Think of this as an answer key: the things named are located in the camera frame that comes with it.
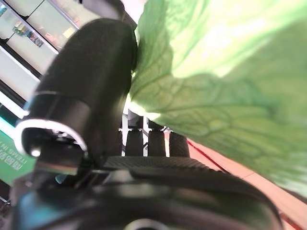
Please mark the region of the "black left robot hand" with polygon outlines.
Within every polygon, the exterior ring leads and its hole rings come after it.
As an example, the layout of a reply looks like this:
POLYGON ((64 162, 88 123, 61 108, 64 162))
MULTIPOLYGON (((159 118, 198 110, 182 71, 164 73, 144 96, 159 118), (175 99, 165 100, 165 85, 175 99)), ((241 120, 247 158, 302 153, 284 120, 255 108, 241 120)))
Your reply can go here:
POLYGON ((14 143, 36 160, 16 179, 6 230, 281 230, 253 185, 190 156, 122 156, 118 140, 137 44, 97 19, 55 57, 25 104, 14 143))

